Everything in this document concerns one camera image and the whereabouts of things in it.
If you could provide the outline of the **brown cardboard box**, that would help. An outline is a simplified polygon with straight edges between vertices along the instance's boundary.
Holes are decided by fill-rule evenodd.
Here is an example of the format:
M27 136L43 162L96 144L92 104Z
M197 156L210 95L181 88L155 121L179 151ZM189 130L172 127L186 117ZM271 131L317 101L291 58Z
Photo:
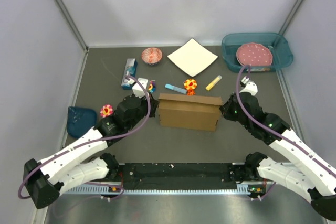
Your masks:
M161 93L160 125L214 132L222 105L221 97Z

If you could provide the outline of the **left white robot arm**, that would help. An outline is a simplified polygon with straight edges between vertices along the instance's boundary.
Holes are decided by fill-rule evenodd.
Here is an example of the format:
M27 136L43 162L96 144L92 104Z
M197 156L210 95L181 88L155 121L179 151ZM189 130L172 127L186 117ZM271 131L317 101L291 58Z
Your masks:
M126 96L111 115L63 150L39 161L27 161L20 188L27 190L27 198L37 209L43 209L74 187L96 179L116 179L119 164L113 155L105 153L88 163L84 161L139 130L137 124L154 117L158 105L151 94Z

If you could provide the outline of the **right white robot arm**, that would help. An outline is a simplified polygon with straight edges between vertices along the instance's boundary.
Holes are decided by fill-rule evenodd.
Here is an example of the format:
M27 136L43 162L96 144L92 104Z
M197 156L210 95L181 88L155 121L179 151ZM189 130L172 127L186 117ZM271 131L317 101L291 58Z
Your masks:
M335 167L308 147L281 117L264 112L249 92L233 93L220 111L293 165L289 168L254 153L245 161L248 178L272 180L304 198L322 217L335 221Z

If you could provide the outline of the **blue toothpaste box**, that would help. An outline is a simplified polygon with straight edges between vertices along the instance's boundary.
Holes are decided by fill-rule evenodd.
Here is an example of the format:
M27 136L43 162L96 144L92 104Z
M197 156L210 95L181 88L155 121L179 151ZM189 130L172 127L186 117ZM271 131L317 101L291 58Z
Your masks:
M128 58L125 64L125 69L121 81L121 88L124 90L132 89L133 84L135 81L129 76L135 77L137 71L137 60L135 58Z

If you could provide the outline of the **red glitter ornament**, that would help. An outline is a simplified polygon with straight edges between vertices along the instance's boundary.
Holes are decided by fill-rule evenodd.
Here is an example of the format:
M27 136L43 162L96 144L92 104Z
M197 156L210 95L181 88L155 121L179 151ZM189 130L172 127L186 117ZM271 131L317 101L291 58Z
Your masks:
M187 90L187 95L196 95L195 90L194 89L188 89Z

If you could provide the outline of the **orange flower plush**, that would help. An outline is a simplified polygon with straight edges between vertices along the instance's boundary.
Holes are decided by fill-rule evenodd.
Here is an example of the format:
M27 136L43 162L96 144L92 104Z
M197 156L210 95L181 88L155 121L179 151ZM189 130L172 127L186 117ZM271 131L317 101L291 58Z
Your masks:
M197 88L197 82L194 79L187 79L183 84L186 90L194 90Z

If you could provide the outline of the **blue marker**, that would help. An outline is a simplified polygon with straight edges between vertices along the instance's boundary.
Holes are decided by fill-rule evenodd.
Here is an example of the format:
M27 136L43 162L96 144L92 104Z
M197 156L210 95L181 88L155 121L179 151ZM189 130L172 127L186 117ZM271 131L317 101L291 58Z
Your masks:
M165 88L169 89L169 90L172 90L172 91L175 91L175 92L178 92L178 93L181 93L181 94L187 94L186 89L179 88L179 87L176 87L176 86L168 84L168 83L165 85Z

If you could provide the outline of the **pink polka dot plate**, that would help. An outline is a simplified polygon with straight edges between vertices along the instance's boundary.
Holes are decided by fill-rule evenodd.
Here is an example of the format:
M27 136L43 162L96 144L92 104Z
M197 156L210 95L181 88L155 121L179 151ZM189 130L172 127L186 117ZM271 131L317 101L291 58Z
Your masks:
M250 42L241 45L237 49L236 59L242 66L270 66L273 62L273 55L271 51L262 44Z

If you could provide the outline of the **white square plate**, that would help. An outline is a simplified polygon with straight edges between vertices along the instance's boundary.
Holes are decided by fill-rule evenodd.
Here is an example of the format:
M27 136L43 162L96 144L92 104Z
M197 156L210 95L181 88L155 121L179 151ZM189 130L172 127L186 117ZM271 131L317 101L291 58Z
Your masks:
M197 76L218 58L194 38L191 38L167 57L190 77Z

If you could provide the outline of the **teal plastic bin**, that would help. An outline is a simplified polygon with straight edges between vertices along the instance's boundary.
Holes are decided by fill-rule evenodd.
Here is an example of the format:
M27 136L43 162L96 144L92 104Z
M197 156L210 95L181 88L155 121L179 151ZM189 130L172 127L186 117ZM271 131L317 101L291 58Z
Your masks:
M252 72L274 72L293 62L288 41L277 33L229 34L222 40L222 55L232 72L244 65Z

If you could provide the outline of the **rainbow flower plush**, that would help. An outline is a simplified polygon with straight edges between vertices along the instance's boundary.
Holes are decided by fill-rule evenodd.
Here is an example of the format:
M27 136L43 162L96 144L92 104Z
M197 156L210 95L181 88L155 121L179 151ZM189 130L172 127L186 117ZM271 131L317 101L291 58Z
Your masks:
M151 80L148 87L148 93L153 93L156 91L156 81Z

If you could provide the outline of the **red patterned bowl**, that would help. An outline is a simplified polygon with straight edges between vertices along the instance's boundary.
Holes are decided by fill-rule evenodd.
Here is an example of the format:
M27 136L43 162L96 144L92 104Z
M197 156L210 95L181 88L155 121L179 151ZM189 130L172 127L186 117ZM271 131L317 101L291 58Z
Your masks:
M156 47L149 47L141 53L141 59L145 64L155 66L161 62L163 58L162 51Z

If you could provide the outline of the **pink flower plush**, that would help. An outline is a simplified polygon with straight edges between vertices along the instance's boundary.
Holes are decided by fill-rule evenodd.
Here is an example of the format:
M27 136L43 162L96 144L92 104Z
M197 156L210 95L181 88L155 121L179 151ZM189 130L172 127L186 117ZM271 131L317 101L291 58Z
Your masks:
M100 116L106 118L113 114L113 107L110 104L104 105L100 110Z

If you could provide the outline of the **dark blue leaf dish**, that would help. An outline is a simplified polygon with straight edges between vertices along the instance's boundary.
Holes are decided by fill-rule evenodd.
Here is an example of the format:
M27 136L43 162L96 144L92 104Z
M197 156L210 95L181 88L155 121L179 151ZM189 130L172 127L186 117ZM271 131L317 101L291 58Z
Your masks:
M67 133L78 139L87 133L97 121L97 114L93 109L69 106L67 114Z

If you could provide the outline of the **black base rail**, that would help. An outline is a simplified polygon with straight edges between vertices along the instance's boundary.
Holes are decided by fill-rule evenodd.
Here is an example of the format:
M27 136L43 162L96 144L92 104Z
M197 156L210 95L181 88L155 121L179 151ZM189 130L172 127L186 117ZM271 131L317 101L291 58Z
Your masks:
M100 179L126 190L233 189L248 180L244 165L232 163L126 163Z

